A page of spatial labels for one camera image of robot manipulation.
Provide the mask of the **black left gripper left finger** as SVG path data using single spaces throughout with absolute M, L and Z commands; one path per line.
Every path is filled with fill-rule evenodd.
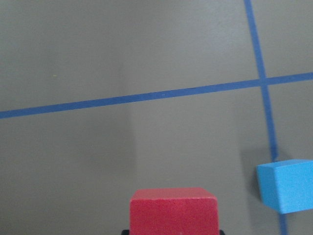
M 123 230 L 121 232 L 121 235 L 129 235 L 130 234 L 130 231 L 129 230 Z

